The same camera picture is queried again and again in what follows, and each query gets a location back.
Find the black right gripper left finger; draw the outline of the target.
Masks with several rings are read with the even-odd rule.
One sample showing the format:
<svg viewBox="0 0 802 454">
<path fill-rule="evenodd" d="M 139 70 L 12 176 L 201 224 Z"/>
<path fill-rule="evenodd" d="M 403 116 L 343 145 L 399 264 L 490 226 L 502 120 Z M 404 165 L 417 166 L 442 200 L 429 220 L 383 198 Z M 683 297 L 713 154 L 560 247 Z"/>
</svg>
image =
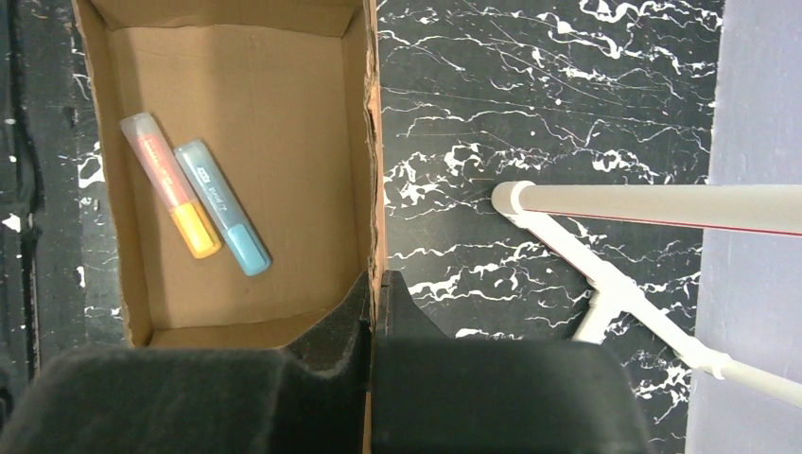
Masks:
<svg viewBox="0 0 802 454">
<path fill-rule="evenodd" d="M 366 275 L 284 346 L 83 348 L 51 361 L 1 432 L 5 453 L 359 453 Z"/>
</svg>

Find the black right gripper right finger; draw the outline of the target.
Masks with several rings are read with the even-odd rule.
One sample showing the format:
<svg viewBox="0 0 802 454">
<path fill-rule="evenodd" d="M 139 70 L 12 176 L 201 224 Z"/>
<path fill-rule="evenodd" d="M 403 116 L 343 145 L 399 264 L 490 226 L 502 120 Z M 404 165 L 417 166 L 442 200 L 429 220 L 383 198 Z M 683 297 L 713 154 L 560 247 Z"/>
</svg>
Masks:
<svg viewBox="0 0 802 454">
<path fill-rule="evenodd" d="M 647 453 L 628 376 L 603 347 L 457 340 L 383 275 L 371 378 L 374 453 Z"/>
</svg>

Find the light blue tube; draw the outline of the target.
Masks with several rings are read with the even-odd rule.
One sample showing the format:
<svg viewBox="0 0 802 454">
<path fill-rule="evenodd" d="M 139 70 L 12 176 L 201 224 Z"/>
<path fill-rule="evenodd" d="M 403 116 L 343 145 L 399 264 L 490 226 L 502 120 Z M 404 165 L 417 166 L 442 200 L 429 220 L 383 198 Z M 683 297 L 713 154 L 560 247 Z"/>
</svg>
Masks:
<svg viewBox="0 0 802 454">
<path fill-rule="evenodd" d="M 209 148 L 193 140 L 174 148 L 174 155 L 242 271 L 266 271 L 270 255 Z"/>
</svg>

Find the yellow pink marker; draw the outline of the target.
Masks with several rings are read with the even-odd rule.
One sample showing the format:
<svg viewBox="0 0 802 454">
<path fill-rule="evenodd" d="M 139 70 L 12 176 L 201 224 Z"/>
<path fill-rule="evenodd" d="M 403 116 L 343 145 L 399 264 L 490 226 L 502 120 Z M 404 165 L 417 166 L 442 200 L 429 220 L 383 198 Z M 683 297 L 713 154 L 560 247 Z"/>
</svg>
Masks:
<svg viewBox="0 0 802 454">
<path fill-rule="evenodd" d="M 137 113 L 119 125 L 191 254 L 202 259 L 218 252 L 219 236 L 156 119 Z"/>
</svg>

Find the brown cardboard box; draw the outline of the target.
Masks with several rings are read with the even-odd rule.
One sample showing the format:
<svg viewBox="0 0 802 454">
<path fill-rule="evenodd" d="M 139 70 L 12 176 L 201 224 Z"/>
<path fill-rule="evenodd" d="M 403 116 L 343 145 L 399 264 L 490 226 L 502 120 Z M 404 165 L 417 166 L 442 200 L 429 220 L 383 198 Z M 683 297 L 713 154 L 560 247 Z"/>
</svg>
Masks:
<svg viewBox="0 0 802 454">
<path fill-rule="evenodd" d="M 127 349 L 281 347 L 383 267 L 372 1 L 77 1 Z M 201 140 L 270 255 L 195 258 L 119 122 Z"/>
</svg>

